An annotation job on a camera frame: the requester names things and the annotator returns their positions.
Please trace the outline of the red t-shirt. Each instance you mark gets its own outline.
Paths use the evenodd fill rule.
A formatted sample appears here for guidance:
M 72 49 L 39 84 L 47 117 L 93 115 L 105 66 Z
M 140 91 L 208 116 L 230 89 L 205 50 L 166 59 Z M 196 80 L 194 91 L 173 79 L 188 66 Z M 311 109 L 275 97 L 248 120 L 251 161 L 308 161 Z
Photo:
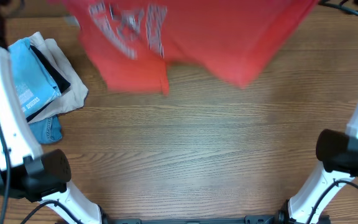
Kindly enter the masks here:
M 167 67 L 193 63 L 246 87 L 315 0 L 64 0 L 107 87 L 168 93 Z

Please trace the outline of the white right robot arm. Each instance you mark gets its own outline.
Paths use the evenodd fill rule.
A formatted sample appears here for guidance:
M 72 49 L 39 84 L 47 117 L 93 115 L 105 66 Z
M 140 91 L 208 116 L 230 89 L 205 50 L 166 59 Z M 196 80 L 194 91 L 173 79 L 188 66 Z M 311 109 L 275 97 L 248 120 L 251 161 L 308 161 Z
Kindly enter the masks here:
M 323 130 L 316 143 L 318 163 L 296 195 L 275 217 L 276 223 L 328 223 L 325 207 L 358 177 L 358 102 L 345 132 Z

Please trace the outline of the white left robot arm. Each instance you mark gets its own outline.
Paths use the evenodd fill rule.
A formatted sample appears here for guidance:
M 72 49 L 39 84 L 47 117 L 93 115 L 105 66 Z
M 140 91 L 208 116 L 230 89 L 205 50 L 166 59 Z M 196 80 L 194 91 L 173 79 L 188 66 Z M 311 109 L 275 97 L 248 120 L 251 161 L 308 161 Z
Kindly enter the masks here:
M 71 179 L 64 152 L 44 152 L 22 112 L 9 52 L 0 47 L 0 195 L 48 206 L 67 223 L 102 223 L 100 207 Z

